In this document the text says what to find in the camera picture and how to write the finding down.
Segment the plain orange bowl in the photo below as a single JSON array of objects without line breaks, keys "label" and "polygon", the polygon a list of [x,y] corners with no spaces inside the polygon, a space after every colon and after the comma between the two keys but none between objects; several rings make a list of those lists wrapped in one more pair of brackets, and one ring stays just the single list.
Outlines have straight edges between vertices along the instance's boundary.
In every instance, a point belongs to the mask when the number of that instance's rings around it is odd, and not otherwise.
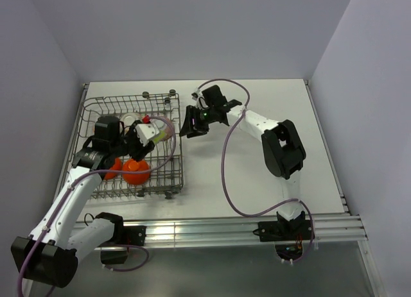
[{"label": "plain orange bowl", "polygon": [[123,164],[123,170],[126,173],[123,173],[122,177],[130,185],[142,185],[150,178],[150,173],[143,173],[143,171],[149,169],[150,166],[145,160],[129,159]]},{"label": "plain orange bowl", "polygon": [[123,163],[120,158],[115,158],[113,166],[109,169],[104,176],[104,180],[111,180],[118,175],[118,171],[120,171],[123,167]]}]

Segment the dark patterned bottom bowl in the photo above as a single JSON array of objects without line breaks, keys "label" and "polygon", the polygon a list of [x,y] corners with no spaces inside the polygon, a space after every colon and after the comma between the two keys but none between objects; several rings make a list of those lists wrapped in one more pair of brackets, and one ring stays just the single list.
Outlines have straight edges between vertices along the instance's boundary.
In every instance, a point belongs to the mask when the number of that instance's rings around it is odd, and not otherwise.
[{"label": "dark patterned bottom bowl", "polygon": [[168,139],[170,139],[175,132],[175,127],[172,120],[167,117],[163,117],[163,119],[157,121],[157,125],[160,130],[164,130],[169,135]]}]

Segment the white square bowl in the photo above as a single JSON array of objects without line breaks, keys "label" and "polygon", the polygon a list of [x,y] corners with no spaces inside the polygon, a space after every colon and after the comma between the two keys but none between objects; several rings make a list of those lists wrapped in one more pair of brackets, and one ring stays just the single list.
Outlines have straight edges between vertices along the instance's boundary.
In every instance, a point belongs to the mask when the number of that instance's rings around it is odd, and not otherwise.
[{"label": "white square bowl", "polygon": [[152,142],[157,145],[162,141],[168,140],[168,138],[169,135],[164,130],[161,130],[160,133],[152,139]]}]

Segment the white bowl yellow flower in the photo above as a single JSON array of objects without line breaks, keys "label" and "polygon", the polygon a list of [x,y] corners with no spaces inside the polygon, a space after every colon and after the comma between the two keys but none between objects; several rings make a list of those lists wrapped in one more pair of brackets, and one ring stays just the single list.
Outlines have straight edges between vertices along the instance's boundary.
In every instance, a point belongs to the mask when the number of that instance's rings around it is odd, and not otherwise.
[{"label": "white bowl yellow flower", "polygon": [[142,115],[136,112],[125,113],[120,117],[120,121],[124,124],[125,128],[130,127],[135,121],[141,120]]}]

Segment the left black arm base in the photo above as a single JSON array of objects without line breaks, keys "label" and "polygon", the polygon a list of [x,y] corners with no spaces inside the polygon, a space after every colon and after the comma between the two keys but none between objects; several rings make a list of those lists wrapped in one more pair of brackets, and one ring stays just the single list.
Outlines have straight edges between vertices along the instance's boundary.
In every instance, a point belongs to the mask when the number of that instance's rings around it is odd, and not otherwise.
[{"label": "left black arm base", "polygon": [[144,247],[146,226],[126,226],[117,240],[104,242],[100,247],[100,262],[105,269],[129,272],[143,267],[150,258]]}]

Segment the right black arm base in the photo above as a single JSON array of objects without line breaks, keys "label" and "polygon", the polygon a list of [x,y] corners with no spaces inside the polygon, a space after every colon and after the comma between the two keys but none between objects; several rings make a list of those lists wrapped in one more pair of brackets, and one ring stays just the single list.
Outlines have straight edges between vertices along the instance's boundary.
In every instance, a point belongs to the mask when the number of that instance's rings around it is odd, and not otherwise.
[{"label": "right black arm base", "polygon": [[275,252],[284,260],[297,260],[304,254],[303,242],[313,242],[315,234],[310,220],[305,216],[287,221],[278,217],[275,221],[260,221],[252,233],[260,242],[286,242],[275,245]]}]

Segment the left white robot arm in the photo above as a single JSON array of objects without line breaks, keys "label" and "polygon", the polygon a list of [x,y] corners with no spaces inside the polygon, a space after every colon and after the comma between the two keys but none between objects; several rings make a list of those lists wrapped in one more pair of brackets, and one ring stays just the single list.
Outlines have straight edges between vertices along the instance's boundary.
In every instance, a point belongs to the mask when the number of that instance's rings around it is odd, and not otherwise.
[{"label": "left white robot arm", "polygon": [[72,234],[87,200],[108,174],[116,159],[129,156],[142,160],[154,150],[160,129],[146,116],[125,126],[113,115],[103,115],[94,124],[94,133],[75,154],[64,187],[40,223],[27,237],[16,237],[11,246],[19,271],[17,294],[23,295],[25,280],[52,288],[67,286],[79,263],[99,246],[129,248],[123,218],[102,212],[82,231]]}]

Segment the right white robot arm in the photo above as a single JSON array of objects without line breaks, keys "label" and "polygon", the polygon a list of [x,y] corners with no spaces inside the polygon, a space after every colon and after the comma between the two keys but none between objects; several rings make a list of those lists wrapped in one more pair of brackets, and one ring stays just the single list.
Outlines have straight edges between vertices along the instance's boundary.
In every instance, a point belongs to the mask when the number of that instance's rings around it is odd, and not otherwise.
[{"label": "right white robot arm", "polygon": [[275,121],[263,117],[247,108],[247,103],[236,99],[227,100],[218,85],[207,89],[197,88],[192,94],[195,105],[186,107],[180,136],[193,138],[208,134],[212,123],[229,127],[224,139],[220,161],[223,193],[235,213],[246,214],[235,207],[225,181],[225,157],[229,139],[235,129],[257,139],[262,146],[264,163],[268,171],[282,184],[283,200],[262,212],[263,216],[273,210],[277,212],[274,234],[278,238],[292,239],[305,222],[308,211],[304,208],[300,194],[301,170],[306,151],[298,131],[291,120]]}]

